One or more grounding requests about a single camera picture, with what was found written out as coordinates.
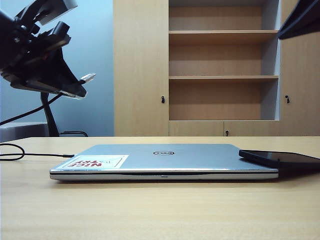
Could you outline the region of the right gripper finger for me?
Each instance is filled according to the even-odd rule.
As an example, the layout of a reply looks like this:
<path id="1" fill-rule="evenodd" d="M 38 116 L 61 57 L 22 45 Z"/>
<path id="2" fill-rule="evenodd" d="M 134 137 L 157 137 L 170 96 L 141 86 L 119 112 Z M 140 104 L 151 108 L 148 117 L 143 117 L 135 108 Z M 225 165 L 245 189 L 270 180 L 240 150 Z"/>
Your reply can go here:
<path id="1" fill-rule="evenodd" d="M 320 31 L 320 1 L 299 0 L 278 32 L 280 40 Z"/>

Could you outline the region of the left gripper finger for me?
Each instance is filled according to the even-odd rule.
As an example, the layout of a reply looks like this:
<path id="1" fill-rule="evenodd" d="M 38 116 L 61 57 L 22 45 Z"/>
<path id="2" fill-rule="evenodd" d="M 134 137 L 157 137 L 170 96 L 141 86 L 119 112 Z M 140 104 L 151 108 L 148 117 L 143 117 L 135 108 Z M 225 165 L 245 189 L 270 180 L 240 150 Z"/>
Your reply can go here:
<path id="1" fill-rule="evenodd" d="M 83 88 L 65 62 L 61 47 L 41 54 L 37 67 L 39 88 Z"/>
<path id="2" fill-rule="evenodd" d="M 87 83 L 87 76 L 77 79 L 72 73 L 50 73 L 45 76 L 40 74 L 19 77 L 14 74 L 2 72 L 1 76 L 14 89 L 33 92 L 63 95 L 69 98 L 83 99 L 87 95 L 83 87 Z"/>

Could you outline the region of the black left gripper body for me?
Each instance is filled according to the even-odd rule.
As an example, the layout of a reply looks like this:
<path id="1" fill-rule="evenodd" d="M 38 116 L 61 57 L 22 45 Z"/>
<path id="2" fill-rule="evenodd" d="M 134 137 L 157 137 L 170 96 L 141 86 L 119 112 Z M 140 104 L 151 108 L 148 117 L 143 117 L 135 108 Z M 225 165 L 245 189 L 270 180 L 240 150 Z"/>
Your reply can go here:
<path id="1" fill-rule="evenodd" d="M 67 45 L 69 25 L 60 21 L 49 31 L 40 27 L 71 10 L 69 4 L 28 4 L 17 15 L 0 12 L 0 73 L 14 75 L 38 70 L 43 53 Z"/>

